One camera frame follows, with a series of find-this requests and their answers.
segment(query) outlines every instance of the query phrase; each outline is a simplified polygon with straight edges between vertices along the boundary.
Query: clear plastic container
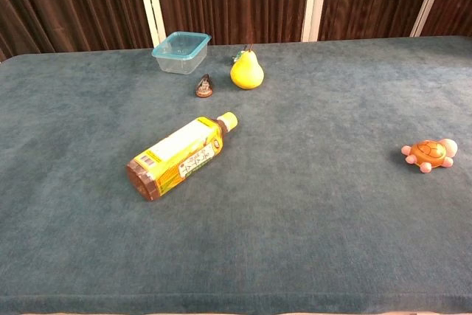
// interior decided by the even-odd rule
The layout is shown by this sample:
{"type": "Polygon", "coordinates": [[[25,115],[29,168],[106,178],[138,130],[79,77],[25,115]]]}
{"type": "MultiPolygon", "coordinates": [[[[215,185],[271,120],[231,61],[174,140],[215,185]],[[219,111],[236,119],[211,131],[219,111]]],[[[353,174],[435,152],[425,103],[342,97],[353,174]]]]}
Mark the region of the clear plastic container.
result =
{"type": "Polygon", "coordinates": [[[212,36],[198,32],[173,32],[153,50],[164,72],[190,74],[207,56],[212,36]]]}

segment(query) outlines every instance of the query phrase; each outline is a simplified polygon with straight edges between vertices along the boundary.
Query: bottle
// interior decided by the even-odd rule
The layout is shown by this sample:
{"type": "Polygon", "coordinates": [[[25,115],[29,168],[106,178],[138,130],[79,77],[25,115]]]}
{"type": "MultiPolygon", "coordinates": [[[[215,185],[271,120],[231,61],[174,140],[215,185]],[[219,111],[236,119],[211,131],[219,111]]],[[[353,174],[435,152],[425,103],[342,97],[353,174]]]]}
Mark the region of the bottle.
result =
{"type": "Polygon", "coordinates": [[[217,156],[223,138],[237,125],[232,112],[216,120],[199,117],[143,151],[126,165],[131,183],[154,201],[217,156]]]}

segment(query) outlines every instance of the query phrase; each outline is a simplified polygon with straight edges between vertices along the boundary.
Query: yellow pear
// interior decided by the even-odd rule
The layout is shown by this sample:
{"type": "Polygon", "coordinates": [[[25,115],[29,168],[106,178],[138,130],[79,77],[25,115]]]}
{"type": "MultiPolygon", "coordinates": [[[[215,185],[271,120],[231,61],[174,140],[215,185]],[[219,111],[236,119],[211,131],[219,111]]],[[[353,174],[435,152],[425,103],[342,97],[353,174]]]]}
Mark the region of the yellow pear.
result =
{"type": "Polygon", "coordinates": [[[242,89],[257,88],[264,79],[264,71],[254,51],[244,52],[231,68],[231,80],[242,89]]]}

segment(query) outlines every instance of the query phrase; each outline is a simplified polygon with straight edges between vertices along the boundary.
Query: orange turtle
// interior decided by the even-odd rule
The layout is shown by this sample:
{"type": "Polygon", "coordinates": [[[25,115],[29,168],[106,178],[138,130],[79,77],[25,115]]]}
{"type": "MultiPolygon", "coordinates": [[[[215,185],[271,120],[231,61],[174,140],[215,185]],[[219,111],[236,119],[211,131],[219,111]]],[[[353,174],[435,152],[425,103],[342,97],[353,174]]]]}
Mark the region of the orange turtle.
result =
{"type": "Polygon", "coordinates": [[[457,153],[457,143],[452,139],[424,140],[413,146],[405,145],[401,152],[406,155],[406,162],[416,164],[422,173],[429,173],[434,167],[451,167],[452,158],[457,153]]]}

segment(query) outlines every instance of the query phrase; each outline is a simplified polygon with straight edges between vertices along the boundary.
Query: blue lid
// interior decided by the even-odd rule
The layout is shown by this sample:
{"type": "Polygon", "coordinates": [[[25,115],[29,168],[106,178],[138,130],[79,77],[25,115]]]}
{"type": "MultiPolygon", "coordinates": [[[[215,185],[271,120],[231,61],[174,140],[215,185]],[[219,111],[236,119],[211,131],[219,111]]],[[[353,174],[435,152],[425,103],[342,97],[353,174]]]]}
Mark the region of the blue lid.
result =
{"type": "Polygon", "coordinates": [[[194,58],[211,38],[212,36],[206,33],[173,32],[153,49],[153,57],[189,60],[194,58]]]}

